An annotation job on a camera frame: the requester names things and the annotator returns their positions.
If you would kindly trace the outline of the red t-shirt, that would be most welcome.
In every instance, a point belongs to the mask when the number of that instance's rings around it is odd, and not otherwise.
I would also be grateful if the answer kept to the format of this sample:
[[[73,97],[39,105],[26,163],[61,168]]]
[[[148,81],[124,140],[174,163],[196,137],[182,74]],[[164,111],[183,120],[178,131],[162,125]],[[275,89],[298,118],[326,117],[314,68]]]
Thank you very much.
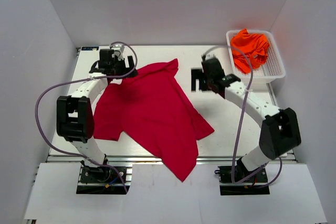
[[[93,136],[117,141],[125,132],[183,182],[196,165],[197,141],[214,129],[175,79],[178,62],[152,63],[136,77],[109,84],[95,108]]]

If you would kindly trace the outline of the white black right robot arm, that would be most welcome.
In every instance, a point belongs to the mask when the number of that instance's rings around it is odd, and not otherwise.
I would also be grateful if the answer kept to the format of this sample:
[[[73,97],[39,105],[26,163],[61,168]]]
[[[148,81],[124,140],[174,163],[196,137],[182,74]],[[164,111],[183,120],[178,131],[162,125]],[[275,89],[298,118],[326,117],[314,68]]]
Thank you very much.
[[[191,70],[191,90],[212,91],[238,106],[260,127],[258,145],[240,159],[234,159],[231,174],[247,182],[256,171],[301,144],[298,119],[291,108],[281,109],[255,95],[234,74],[225,74],[215,56],[203,55],[201,68]]]

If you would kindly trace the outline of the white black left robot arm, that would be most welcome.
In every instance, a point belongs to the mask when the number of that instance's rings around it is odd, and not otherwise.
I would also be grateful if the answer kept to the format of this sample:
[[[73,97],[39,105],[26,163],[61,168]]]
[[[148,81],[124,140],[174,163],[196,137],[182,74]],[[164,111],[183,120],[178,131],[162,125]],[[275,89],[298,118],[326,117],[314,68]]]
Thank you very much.
[[[110,178],[111,168],[107,157],[93,137],[95,123],[92,102],[114,79],[135,77],[137,58],[123,56],[124,45],[112,44],[108,49],[99,50],[88,74],[72,94],[57,99],[57,134],[71,143],[85,159],[84,165],[94,167],[93,176],[101,182]]]

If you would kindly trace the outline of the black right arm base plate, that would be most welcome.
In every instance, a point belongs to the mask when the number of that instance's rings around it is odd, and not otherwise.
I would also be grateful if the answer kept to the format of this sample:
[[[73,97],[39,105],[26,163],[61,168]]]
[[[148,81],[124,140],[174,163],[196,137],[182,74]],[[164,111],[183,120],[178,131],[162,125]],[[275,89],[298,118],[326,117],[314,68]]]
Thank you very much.
[[[263,168],[254,176],[240,184],[233,184],[231,178],[231,166],[219,166],[214,174],[219,179],[219,191],[221,196],[252,196],[252,195],[269,195],[269,186],[266,169]]]

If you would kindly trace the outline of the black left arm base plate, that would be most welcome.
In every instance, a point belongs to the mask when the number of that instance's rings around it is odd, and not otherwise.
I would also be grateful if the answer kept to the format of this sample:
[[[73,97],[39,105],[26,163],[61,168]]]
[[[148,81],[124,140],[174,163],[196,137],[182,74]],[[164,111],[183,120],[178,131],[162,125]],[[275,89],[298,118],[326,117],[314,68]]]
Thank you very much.
[[[77,195],[126,195],[123,179],[127,190],[130,188],[131,178],[126,166],[116,166],[118,172],[110,168],[95,168],[82,166],[79,172]]]

